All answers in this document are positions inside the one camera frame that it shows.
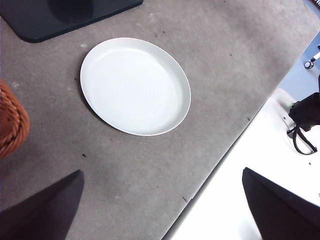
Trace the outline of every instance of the wicker basket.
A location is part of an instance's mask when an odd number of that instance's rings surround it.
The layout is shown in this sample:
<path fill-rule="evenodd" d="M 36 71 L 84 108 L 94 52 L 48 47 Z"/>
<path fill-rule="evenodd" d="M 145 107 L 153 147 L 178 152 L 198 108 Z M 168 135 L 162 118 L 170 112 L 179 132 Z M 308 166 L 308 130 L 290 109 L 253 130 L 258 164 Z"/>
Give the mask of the wicker basket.
<path fill-rule="evenodd" d="M 12 153 L 27 138 L 30 130 L 29 116 L 0 79 L 0 159 Z"/>

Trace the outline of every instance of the black pad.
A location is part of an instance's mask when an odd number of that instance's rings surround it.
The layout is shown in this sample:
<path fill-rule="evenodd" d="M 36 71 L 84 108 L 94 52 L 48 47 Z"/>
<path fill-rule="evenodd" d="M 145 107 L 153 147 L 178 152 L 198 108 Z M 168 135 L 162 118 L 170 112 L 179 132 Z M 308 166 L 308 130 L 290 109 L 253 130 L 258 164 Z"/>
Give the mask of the black pad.
<path fill-rule="evenodd" d="M 22 40 L 39 43 L 142 3 L 143 0 L 0 0 L 0 15 Z"/>
<path fill-rule="evenodd" d="M 249 168 L 242 174 L 249 208 L 264 240 L 320 239 L 320 208 Z"/>
<path fill-rule="evenodd" d="M 84 189 L 78 170 L 0 213 L 1 240 L 64 240 Z"/>

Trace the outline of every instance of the black strap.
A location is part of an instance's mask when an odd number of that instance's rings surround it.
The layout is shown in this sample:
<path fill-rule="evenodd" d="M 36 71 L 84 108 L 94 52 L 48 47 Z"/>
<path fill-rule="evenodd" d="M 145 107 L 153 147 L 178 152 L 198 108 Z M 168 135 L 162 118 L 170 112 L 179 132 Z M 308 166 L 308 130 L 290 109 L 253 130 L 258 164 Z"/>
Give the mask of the black strap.
<path fill-rule="evenodd" d="M 296 126 L 292 130 L 288 131 L 287 134 L 290 134 L 292 132 L 293 132 L 293 135 L 292 135 L 293 145 L 294 145 L 294 148 L 298 151 L 298 153 L 303 154 L 303 155 L 311 155 L 311 154 L 314 154 L 314 153 L 316 153 L 318 151 L 317 148 L 315 146 L 313 146 L 311 144 L 311 142 L 309 142 L 306 139 L 306 137 L 302 134 L 302 132 L 300 130 L 300 127 Z M 297 134 L 312 149 L 312 152 L 304 153 L 298 148 L 298 145 L 297 145 Z"/>

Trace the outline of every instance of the gray mat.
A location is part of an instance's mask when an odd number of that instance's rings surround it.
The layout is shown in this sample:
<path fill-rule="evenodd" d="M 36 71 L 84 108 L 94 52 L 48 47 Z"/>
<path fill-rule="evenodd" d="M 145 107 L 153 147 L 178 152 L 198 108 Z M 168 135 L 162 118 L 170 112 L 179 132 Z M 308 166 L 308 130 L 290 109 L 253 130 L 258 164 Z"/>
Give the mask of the gray mat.
<path fill-rule="evenodd" d="M 160 239 L 318 26 L 300 0 L 146 0 L 37 44 L 2 21 L 1 76 L 31 119 L 27 141 L 1 161 L 2 208 L 82 169 L 85 188 L 68 240 Z M 185 70 L 192 103 L 173 131 L 129 135 L 87 108 L 81 63 L 117 37 L 158 45 Z"/>

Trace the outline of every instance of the plate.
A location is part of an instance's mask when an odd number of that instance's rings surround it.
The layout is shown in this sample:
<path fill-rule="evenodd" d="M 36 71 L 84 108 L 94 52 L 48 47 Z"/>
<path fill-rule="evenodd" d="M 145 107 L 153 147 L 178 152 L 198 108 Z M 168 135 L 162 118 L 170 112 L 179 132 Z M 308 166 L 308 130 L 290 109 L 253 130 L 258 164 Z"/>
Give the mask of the plate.
<path fill-rule="evenodd" d="M 93 111 L 128 134 L 167 133 L 184 120 L 191 104 L 180 65 L 140 39 L 114 38 L 95 46 L 82 63 L 80 81 Z"/>

